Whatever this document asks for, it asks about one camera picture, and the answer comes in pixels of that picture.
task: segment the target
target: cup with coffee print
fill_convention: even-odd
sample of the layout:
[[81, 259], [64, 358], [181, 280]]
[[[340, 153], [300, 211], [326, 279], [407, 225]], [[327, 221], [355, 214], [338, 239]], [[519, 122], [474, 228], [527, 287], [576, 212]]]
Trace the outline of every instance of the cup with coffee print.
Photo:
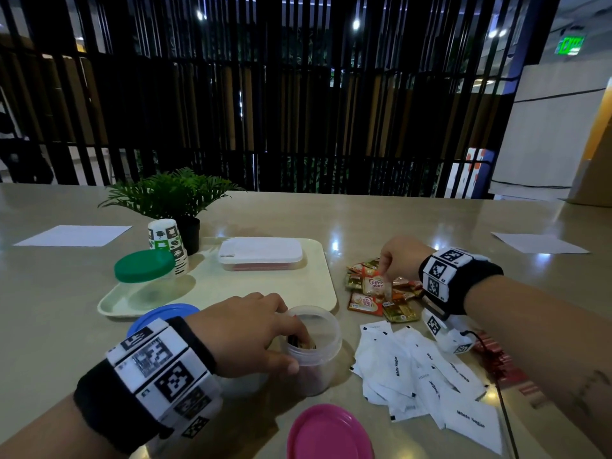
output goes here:
[[180, 238], [179, 229], [174, 219], [158, 219], [149, 222], [149, 248], [151, 250], [168, 250], [174, 255], [176, 266], [174, 275], [187, 273], [189, 260], [187, 251]]

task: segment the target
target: tattoo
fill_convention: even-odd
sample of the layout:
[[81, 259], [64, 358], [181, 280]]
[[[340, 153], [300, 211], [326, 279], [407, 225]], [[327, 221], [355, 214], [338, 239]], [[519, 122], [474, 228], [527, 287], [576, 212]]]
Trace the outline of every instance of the tattoo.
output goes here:
[[580, 409], [582, 412], [585, 413], [586, 416], [589, 417], [591, 416], [591, 408], [586, 403], [585, 398], [587, 393], [595, 383], [603, 383], [604, 385], [608, 386], [611, 385], [610, 379], [605, 373], [603, 373], [601, 370], [593, 370], [593, 374], [586, 378], [585, 384], [580, 387], [578, 393], [570, 392], [574, 407]]

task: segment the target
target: green exit sign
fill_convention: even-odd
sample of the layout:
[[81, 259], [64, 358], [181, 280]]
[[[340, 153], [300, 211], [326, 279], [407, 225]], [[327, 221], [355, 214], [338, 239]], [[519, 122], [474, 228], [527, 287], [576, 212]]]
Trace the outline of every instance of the green exit sign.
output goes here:
[[567, 54], [570, 56], [575, 56], [580, 51], [580, 47], [585, 41], [584, 37], [563, 37], [557, 45], [557, 54]]

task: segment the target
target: tray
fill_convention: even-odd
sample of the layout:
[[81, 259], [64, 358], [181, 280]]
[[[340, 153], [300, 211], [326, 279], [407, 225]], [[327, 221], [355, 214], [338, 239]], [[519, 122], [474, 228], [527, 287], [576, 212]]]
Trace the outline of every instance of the tray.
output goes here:
[[217, 253], [225, 237], [203, 237], [200, 251], [189, 257], [190, 271], [178, 278], [147, 283], [120, 283], [98, 303], [98, 312], [109, 317], [138, 317], [169, 303], [188, 303], [205, 309], [231, 296], [254, 291], [280, 294], [287, 307], [310, 305], [331, 311], [336, 293], [323, 246], [300, 238], [303, 258], [292, 270], [225, 270]]

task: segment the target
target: black plant pot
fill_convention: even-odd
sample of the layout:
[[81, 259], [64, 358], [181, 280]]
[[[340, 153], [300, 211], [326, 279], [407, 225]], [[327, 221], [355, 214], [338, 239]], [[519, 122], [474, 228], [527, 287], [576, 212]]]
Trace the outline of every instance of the black plant pot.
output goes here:
[[200, 219], [191, 216], [177, 217], [176, 225], [179, 228], [180, 237], [187, 250], [187, 255], [197, 253], [200, 250]]

